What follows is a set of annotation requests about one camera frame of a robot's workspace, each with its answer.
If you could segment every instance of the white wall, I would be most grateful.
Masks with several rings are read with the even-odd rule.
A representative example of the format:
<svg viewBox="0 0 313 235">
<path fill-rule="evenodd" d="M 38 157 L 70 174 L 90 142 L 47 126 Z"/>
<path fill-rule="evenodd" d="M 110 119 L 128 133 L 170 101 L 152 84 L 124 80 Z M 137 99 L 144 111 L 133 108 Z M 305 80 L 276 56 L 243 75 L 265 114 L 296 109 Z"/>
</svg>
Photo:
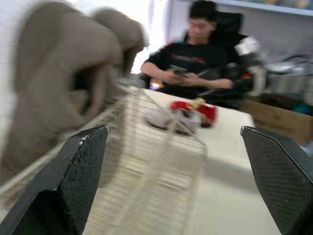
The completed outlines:
<svg viewBox="0 0 313 235">
<path fill-rule="evenodd" d="M 188 2 L 174 0 L 168 40 L 181 36 L 186 30 L 189 5 Z M 242 33 L 253 35 L 261 42 L 269 62 L 299 53 L 303 41 L 310 44 L 313 56 L 313 17 L 224 5 L 219 10 L 244 14 Z"/>
</svg>

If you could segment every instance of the black hair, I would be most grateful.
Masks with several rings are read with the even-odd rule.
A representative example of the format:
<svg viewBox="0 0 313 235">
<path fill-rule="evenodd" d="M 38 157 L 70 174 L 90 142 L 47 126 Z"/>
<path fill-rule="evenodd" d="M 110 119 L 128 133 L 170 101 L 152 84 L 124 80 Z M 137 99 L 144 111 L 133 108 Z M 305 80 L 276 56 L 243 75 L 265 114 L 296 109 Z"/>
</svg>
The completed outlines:
<svg viewBox="0 0 313 235">
<path fill-rule="evenodd" d="M 217 4 L 213 1 L 199 0 L 194 2 L 189 10 L 190 19 L 204 18 L 209 22 L 216 20 Z"/>
</svg>

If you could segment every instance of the textured black plastic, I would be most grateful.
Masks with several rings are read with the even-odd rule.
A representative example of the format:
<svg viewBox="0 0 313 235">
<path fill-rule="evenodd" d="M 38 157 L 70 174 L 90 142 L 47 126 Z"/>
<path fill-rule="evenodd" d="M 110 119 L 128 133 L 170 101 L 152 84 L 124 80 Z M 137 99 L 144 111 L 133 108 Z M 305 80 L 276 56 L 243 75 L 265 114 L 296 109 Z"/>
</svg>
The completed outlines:
<svg viewBox="0 0 313 235">
<path fill-rule="evenodd" d="M 313 159 L 294 141 L 244 127 L 242 136 L 259 192 L 282 235 L 313 234 Z"/>
<path fill-rule="evenodd" d="M 28 184 L 1 235 L 81 235 L 98 188 L 106 126 L 71 137 Z"/>
</svg>

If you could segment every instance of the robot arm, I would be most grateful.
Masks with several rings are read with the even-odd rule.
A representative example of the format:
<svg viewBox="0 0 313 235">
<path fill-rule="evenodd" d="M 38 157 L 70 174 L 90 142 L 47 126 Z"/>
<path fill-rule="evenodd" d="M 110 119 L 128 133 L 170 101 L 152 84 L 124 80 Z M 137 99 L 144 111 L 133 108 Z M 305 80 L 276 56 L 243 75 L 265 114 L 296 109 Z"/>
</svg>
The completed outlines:
<svg viewBox="0 0 313 235">
<path fill-rule="evenodd" d="M 246 69 L 253 74 L 252 96 L 258 96 L 266 89 L 266 69 L 260 53 L 260 43 L 254 37 L 246 37 L 235 46 L 236 51 L 244 62 Z"/>
</svg>

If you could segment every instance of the black t-shirt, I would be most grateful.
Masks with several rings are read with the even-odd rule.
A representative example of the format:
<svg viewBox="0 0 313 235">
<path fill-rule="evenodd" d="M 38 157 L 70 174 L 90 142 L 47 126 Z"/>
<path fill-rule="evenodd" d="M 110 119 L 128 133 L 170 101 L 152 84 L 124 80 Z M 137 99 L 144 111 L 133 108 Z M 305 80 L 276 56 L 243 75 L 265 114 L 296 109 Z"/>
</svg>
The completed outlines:
<svg viewBox="0 0 313 235">
<path fill-rule="evenodd" d="M 227 54 L 219 47 L 203 44 L 190 45 L 187 43 L 173 43 L 150 56 L 147 62 L 155 64 L 161 70 L 177 66 L 188 72 L 199 74 L 207 69 L 219 69 L 227 63 Z M 204 87 L 180 87 L 163 83 L 167 89 L 174 94 L 185 94 L 184 96 L 196 97 L 207 90 Z"/>
</svg>

